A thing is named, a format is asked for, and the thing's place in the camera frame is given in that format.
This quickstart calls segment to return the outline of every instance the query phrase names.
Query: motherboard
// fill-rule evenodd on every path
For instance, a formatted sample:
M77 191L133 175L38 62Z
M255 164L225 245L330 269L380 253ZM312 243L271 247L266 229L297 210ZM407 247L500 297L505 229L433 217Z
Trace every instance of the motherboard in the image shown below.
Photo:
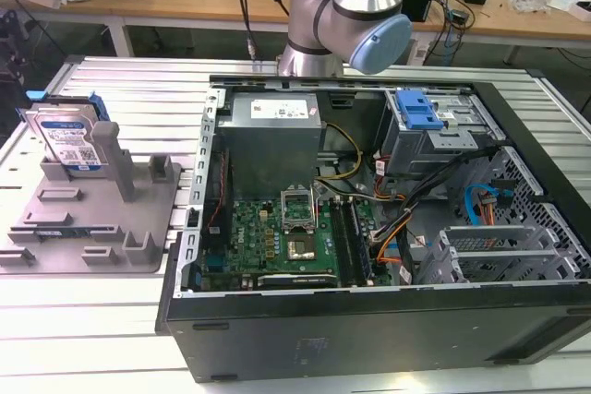
M342 205L333 201L318 201L312 207L306 201L292 202L282 206L275 200L237 200L232 214L231 242L225 255L206 254L202 259L204 283L210 291L218 289L248 289L256 286L261 276L326 276L332 277L335 286L341 279L352 279L353 262L361 269L361 253L368 262L367 245L364 240L376 226L372 207L367 200L356 200L355 221L338 223L333 219L340 214ZM315 226L308 230L285 229L285 220L297 221L311 218ZM347 244L345 225L355 224L356 237ZM344 253L344 248L354 249Z

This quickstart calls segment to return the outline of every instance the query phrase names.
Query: wooden table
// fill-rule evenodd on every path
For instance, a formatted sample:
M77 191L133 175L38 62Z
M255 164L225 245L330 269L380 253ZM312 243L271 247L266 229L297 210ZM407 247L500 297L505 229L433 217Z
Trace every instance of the wooden table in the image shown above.
M284 1L289 7L289 0ZM0 6L15 4L13 0L0 0ZM38 20L108 26L119 56L133 55L127 26L244 29L238 0L90 0L59 10L28 6ZM488 0L484 6L471 7L476 23L464 36L465 42L591 48L591 25L562 11L520 14L511 10L508 0ZM272 0L248 0L248 9L253 30L287 31L287 17ZM415 23L409 65L423 64L442 25L443 14L437 5L430 9L426 22Z

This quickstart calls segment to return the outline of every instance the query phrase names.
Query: power supply label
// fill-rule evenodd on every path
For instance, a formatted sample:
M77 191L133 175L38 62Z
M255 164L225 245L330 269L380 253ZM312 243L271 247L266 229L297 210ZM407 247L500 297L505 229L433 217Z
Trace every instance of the power supply label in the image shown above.
M88 134L81 122L41 122L47 143L65 166L80 170L101 165L94 146L84 137Z
M252 119L308 119L308 104L302 100L255 100L250 104Z

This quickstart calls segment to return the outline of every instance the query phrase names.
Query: blue hard drive label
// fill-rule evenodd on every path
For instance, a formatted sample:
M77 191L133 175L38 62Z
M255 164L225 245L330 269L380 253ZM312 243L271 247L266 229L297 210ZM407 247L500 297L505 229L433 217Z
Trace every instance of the blue hard drive label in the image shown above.
M43 128L50 129L83 129L81 122L41 122Z
M80 171L100 168L99 156L86 136L88 131L82 122L41 122L42 132L52 152L67 167Z

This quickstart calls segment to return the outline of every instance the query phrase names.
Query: metal slat table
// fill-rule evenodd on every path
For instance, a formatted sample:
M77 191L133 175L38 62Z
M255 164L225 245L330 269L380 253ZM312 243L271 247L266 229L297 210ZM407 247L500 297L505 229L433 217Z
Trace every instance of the metal slat table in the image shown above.
M167 243L185 219L210 74L273 74L273 63L88 57L65 64L52 93L96 91L135 161L168 153L183 166ZM348 75L358 75L346 70ZM490 81L591 203L589 124L544 79L523 70L397 66L381 77ZM24 125L0 149L0 234L42 177L42 144ZM591 335L540 364L197 385L174 339L153 333L163 270L150 275L0 279L1 392L591 392Z

